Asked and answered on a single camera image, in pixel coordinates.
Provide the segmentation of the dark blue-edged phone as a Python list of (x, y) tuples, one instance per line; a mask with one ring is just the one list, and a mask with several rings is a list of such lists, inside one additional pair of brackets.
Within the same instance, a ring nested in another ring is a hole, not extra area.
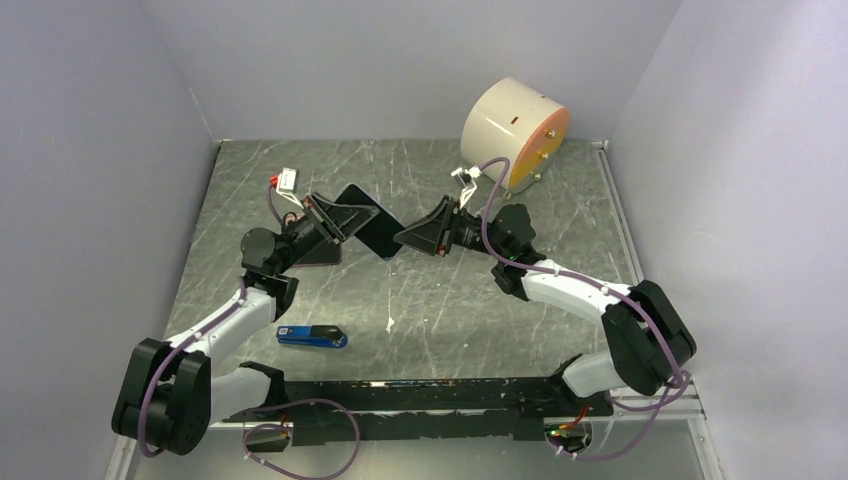
[(369, 193), (356, 184), (348, 184), (336, 198), (340, 204), (376, 207), (378, 214), (364, 225), (356, 238), (383, 260), (391, 260), (403, 247), (394, 236), (404, 225)]

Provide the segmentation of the black phone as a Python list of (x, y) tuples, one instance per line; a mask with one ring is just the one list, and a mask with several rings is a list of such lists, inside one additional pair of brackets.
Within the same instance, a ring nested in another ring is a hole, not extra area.
[(335, 243), (323, 243), (300, 258), (296, 267), (337, 265), (342, 260), (342, 246)]

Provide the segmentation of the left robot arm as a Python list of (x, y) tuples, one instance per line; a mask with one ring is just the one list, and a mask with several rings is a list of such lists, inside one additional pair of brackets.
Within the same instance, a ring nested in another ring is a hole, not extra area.
[(246, 362), (214, 377), (214, 363), (291, 307), (298, 279), (286, 271), (322, 244), (351, 237), (372, 247), (365, 231), (396, 218), (357, 186), (336, 199), (311, 193), (298, 201), (302, 215), (275, 230), (255, 227), (241, 239), (244, 273), (227, 303), (167, 340), (146, 338), (132, 351), (112, 415), (112, 430), (137, 441), (143, 456), (190, 453), (208, 426), (241, 412), (262, 420), (286, 410), (283, 371)]

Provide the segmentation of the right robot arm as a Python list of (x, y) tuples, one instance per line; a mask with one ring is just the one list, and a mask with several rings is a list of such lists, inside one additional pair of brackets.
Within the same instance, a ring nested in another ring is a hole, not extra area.
[(491, 273), (503, 293), (599, 326), (606, 351), (568, 361), (561, 381), (549, 390), (551, 405), (561, 414), (575, 414), (589, 396), (612, 389), (653, 395), (682, 375), (697, 344), (657, 283), (628, 286), (568, 270), (535, 250), (535, 235), (522, 204), (507, 205), (485, 220), (446, 196), (394, 239), (431, 256), (444, 256), (454, 246), (489, 253), (497, 260)]

